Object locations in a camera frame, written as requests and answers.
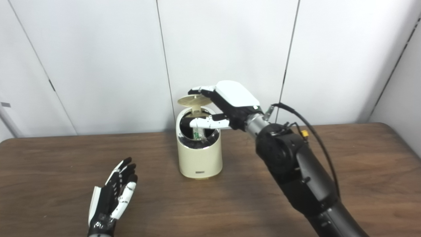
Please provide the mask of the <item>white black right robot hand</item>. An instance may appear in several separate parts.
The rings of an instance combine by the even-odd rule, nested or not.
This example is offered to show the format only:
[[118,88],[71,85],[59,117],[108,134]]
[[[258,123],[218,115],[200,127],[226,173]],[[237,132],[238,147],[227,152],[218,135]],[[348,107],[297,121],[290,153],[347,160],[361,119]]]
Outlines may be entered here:
[[260,102],[236,81],[224,80],[215,86],[194,87],[188,95],[203,95],[222,111],[208,118],[195,118],[189,121],[190,127],[246,131],[248,119],[254,114],[263,114]]

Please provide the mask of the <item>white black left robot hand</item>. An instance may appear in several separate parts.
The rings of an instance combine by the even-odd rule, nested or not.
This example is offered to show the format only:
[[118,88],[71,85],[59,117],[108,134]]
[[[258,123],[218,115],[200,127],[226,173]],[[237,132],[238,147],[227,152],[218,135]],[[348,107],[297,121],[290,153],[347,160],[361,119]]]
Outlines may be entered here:
[[95,186],[89,207],[88,237],[113,237],[135,192],[138,176],[132,157],[122,160],[111,171],[104,186]]

